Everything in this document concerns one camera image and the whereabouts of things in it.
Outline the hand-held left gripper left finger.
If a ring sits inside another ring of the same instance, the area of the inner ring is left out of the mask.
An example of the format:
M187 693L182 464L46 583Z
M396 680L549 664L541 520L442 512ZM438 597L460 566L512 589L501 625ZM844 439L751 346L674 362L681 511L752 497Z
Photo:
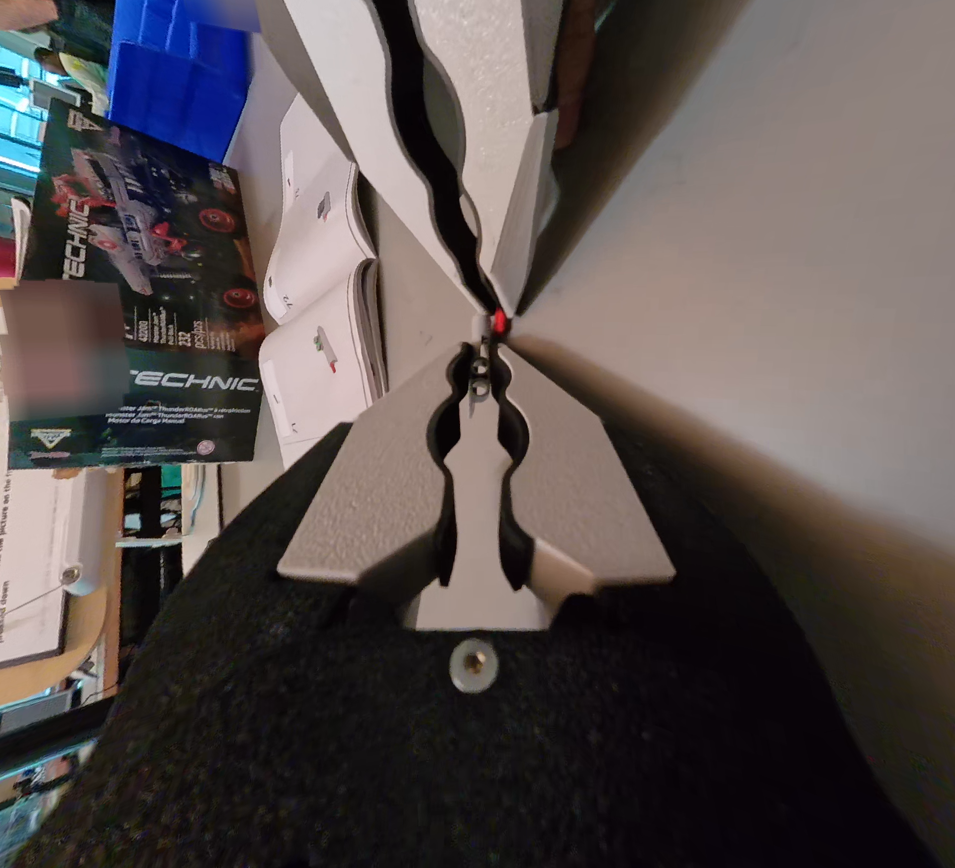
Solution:
M455 345L354 421L278 564L287 579L447 587L458 544L445 458L460 441L472 345Z

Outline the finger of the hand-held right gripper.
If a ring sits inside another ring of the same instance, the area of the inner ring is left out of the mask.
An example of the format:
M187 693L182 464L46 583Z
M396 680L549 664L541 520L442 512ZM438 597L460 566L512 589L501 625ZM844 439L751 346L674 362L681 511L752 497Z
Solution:
M479 313L494 289L429 122L425 52L408 0L284 0L359 170Z
M543 227L558 113L552 73L565 0L412 0L426 52L460 111L462 198L477 268L519 309Z

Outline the open instruction booklet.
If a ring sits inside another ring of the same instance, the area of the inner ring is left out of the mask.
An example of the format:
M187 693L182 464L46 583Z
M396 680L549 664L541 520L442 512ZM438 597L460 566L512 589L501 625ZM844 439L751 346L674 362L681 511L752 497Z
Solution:
M388 392L378 256L356 163L302 96L280 125L283 210L262 297L259 354L284 468Z

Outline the grey toy connector piece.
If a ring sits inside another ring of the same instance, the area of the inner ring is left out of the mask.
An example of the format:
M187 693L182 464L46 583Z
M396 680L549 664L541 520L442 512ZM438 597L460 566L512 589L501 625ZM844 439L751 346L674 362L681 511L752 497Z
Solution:
M472 321L473 356L468 373L469 409L483 404L494 392L494 318L477 315Z

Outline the white sign stand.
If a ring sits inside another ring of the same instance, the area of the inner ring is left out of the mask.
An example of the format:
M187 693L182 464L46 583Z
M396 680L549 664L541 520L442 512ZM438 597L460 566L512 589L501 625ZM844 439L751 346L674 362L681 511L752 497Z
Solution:
M109 476L102 469L85 469L54 483L54 534L61 555L61 585L72 596L85 597L102 583Z

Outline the black toy set box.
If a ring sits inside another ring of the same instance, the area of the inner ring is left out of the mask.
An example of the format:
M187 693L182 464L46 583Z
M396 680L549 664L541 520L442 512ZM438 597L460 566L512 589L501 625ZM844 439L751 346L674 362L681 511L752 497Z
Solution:
M266 330L234 170L53 99L25 242L9 469L253 459Z

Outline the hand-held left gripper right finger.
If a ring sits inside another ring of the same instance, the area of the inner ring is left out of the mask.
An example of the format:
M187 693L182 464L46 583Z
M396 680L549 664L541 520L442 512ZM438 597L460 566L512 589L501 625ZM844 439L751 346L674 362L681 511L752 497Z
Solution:
M489 353L494 438L509 461L481 563L533 594L670 583L675 565L603 421L513 349Z

